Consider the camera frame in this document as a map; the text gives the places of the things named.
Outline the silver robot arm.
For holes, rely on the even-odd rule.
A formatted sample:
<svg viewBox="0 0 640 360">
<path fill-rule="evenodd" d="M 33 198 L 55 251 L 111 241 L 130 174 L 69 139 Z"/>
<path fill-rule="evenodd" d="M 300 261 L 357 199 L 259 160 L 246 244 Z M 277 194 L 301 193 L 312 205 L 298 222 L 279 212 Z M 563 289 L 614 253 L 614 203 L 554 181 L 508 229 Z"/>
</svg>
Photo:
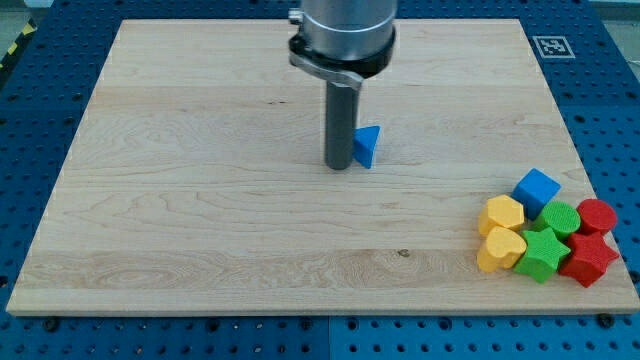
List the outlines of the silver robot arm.
<svg viewBox="0 0 640 360">
<path fill-rule="evenodd" d="M 289 62 L 307 74 L 356 92 L 390 63 L 396 0 L 302 0 L 289 10 L 298 27 Z"/>
</svg>

